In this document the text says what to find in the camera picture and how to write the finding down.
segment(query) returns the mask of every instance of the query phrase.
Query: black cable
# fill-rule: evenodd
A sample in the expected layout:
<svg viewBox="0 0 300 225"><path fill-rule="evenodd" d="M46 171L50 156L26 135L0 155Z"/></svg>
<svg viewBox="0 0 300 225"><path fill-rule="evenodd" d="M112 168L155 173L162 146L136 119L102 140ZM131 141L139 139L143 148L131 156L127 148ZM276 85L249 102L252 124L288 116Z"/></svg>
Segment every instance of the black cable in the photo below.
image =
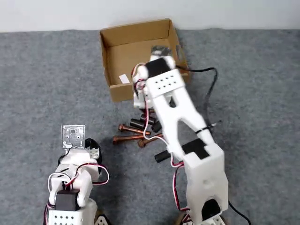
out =
<svg viewBox="0 0 300 225"><path fill-rule="evenodd" d="M46 219L47 219L47 216L48 216L48 215L47 215L48 205L49 205L52 209L54 209L54 206L55 206L55 205L51 205L49 201L47 202L47 205L46 205L46 207L45 207L45 209L44 209L44 220L43 220L43 225L46 225Z"/></svg>
<svg viewBox="0 0 300 225"><path fill-rule="evenodd" d="M203 104L203 110L204 110L204 119L206 120L206 124L211 124L210 122L210 119L208 117L208 104L209 104L209 99L210 99L210 96L211 96L211 93L214 89L214 86L217 82L217 79L218 79L218 71L215 67L209 67L209 68L206 68L206 69L188 69L188 68L184 68L184 67L181 67L181 66L178 66L176 65L177 68L179 69L182 69L182 70L185 70L185 71L190 71L190 72L196 72L196 73L202 73L202 72L206 72L206 71L210 71L210 70L214 70L215 71L215 75L214 75L214 79L210 85L210 88L204 98L204 104Z"/></svg>
<svg viewBox="0 0 300 225"><path fill-rule="evenodd" d="M245 220L247 220L248 224L251 225L251 221L248 217L246 217L244 214L242 214L241 212L239 212L232 204L230 201L228 201L229 206L233 209L233 211L235 211L237 214L239 214L241 217L243 217Z"/></svg>
<svg viewBox="0 0 300 225"><path fill-rule="evenodd" d="M62 155L62 156L60 156L60 157L58 158L57 166L60 165L61 160L62 160L64 157L66 157L66 156L69 154L69 152L70 152L70 149L67 150L66 154L64 154L64 155Z"/></svg>

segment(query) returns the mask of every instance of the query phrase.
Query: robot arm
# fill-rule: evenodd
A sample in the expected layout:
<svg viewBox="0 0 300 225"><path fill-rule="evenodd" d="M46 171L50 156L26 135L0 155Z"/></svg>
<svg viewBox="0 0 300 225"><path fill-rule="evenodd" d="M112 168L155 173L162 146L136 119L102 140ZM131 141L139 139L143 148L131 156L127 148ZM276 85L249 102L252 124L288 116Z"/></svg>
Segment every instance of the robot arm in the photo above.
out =
<svg viewBox="0 0 300 225"><path fill-rule="evenodd" d="M85 127L62 125L62 146L66 154L55 172L49 176L49 201L45 209L44 224L94 225L96 202L90 199L93 184L109 181L107 169L101 165L100 146L93 139L84 139ZM107 180L98 182L101 171ZM102 223L108 224L104 217Z"/></svg>
<svg viewBox="0 0 300 225"><path fill-rule="evenodd" d="M138 98L143 100L147 95L144 106L154 108L168 143L168 152L183 162L181 165L187 175L187 209L193 224L221 221L219 215L228 208L224 152L207 129L211 125L207 125L195 109L174 59L171 56L152 58L138 67L134 82L141 79L144 84ZM176 107L169 106L169 97L173 98ZM179 120L186 123L198 139L181 146L177 134Z"/></svg>

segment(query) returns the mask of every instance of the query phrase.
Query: copper rod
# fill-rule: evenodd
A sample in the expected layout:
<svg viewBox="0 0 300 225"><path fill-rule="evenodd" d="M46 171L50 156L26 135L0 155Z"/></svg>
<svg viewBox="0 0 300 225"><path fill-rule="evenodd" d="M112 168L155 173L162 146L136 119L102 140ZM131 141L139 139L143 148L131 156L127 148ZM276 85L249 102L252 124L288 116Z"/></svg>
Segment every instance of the copper rod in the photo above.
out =
<svg viewBox="0 0 300 225"><path fill-rule="evenodd" d="M118 144L123 141L130 141L130 140L135 140L135 139L141 139L143 138L143 135L133 135L133 136L114 136L112 138L112 143L113 144Z"/></svg>
<svg viewBox="0 0 300 225"><path fill-rule="evenodd" d="M143 130L137 129L137 128L133 128L133 127L127 127L124 123L119 124L119 131L131 131L137 134L143 134ZM150 131L146 131L145 132L146 135L151 135Z"/></svg>
<svg viewBox="0 0 300 225"><path fill-rule="evenodd" d="M162 137L163 134L160 133L160 134L155 135L155 136L157 136L157 137ZM143 139L139 140L139 141L137 142L137 144L138 144L138 146L139 146L140 148L144 148L148 143L150 143L150 142L152 142L152 141L155 141L155 140L157 140L157 139L158 139L158 138L153 138L153 139L147 140L147 139L143 138Z"/></svg>

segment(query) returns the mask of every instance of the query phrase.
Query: gray carpet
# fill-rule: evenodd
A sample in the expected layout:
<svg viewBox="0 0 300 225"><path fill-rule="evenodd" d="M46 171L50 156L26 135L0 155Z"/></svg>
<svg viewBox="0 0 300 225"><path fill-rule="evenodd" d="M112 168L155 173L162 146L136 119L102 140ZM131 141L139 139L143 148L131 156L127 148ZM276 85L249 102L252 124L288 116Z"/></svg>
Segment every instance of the gray carpet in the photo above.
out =
<svg viewBox="0 0 300 225"><path fill-rule="evenodd" d="M178 31L191 68L215 66L210 101L216 142L225 151L229 197L254 225L300 220L300 31ZM114 104L103 75L98 32L0 34L1 224L42 224L47 178L56 168L61 124L85 124L101 143L111 180L92 198L114 225L171 225L173 169L157 164L157 141L112 146L120 122L138 117L132 102ZM198 110L213 73L195 74L188 90ZM182 143L191 134L185 126ZM185 176L178 189L184 206ZM232 210L232 225L246 221Z"/></svg>

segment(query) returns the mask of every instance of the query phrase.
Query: open cardboard box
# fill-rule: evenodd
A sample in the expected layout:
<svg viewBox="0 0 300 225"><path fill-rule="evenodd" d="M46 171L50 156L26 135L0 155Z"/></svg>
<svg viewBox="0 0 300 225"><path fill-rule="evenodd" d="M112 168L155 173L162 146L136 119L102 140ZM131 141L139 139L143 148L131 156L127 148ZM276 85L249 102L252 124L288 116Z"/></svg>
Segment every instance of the open cardboard box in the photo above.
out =
<svg viewBox="0 0 300 225"><path fill-rule="evenodd" d="M176 65L188 67L170 19L103 29L100 40L105 78L113 102L133 99L131 71L139 62L150 60L154 45L168 46ZM185 82L190 80L189 72L180 72ZM119 76L123 74L130 83L122 83Z"/></svg>

